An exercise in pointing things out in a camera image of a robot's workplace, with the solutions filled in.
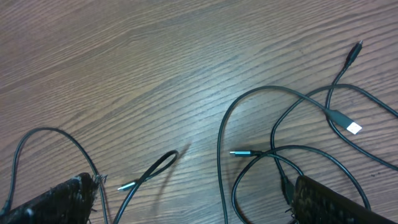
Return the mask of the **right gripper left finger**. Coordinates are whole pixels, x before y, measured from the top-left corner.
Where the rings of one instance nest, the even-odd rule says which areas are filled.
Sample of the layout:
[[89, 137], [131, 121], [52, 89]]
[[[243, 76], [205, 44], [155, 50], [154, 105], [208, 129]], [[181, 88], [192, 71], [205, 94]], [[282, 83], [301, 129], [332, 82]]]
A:
[[43, 194], [1, 214], [1, 224], [88, 223], [106, 177], [82, 172]]

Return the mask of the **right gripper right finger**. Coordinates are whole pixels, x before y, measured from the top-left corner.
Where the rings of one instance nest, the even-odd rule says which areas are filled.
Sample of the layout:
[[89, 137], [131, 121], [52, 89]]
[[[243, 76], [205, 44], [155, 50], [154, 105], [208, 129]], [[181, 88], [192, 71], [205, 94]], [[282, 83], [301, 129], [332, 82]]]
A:
[[292, 213], [300, 224], [395, 224], [307, 176], [297, 178]]

